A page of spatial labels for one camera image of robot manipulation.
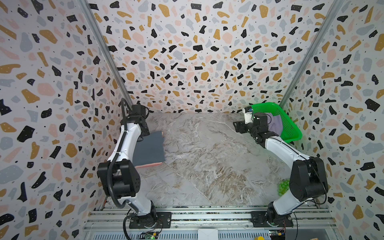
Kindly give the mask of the grey blue t shirt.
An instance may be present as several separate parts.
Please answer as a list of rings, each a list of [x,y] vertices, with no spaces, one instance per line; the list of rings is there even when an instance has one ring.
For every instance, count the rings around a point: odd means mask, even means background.
[[[133,165],[145,165],[152,163],[165,162],[163,132],[152,132],[138,142],[133,155]]]

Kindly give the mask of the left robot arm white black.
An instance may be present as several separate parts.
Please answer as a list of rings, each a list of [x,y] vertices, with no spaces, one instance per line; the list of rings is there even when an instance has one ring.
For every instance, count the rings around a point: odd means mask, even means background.
[[[149,229],[157,224],[156,208],[139,193],[141,178],[132,162],[136,144],[150,134],[146,123],[149,109],[140,104],[129,106],[126,99],[121,100],[121,108],[121,134],[111,156],[98,165],[97,175],[117,208],[129,206],[134,211],[131,226]]]

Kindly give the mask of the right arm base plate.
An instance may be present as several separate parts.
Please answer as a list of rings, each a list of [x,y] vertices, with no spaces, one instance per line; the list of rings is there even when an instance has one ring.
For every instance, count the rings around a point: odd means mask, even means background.
[[[291,215],[277,215],[268,211],[253,211],[251,212],[251,222],[254,228],[282,228],[293,227]]]

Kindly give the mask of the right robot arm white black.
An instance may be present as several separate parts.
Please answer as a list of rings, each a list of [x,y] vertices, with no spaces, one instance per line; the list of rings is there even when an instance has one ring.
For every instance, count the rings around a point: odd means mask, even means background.
[[[315,198],[327,195],[329,188],[322,159],[310,157],[287,144],[277,133],[270,131],[268,121],[273,117],[266,113],[252,113],[243,109],[244,120],[233,122],[235,131],[249,133],[264,149],[274,153],[291,169],[289,190],[279,199],[269,203],[266,213],[254,221],[262,226],[279,227],[289,223],[295,209]]]

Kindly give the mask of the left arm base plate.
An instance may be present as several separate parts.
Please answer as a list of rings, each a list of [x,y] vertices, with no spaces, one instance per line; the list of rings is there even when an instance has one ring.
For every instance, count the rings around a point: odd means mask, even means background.
[[[145,216],[135,216],[129,224],[130,229],[169,229],[171,227],[172,213],[150,213]]]

